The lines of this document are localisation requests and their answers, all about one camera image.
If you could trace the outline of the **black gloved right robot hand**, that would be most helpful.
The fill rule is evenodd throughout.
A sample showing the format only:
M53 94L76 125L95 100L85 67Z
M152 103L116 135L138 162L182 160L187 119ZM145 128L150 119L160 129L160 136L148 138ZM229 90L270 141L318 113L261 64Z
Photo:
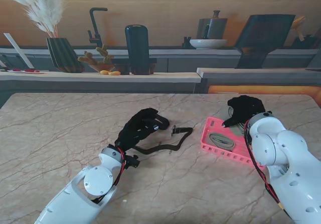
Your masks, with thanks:
M222 123L225 128L245 124L254 115L266 112L261 100L247 95L234 97L228 100L227 105L233 109L233 113Z

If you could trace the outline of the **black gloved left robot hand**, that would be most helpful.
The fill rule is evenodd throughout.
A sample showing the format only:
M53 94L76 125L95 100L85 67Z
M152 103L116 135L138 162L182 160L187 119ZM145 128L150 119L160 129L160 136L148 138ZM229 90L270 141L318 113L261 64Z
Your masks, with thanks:
M154 108L145 108L136 113L118 134L115 147L125 152L155 132L157 113Z

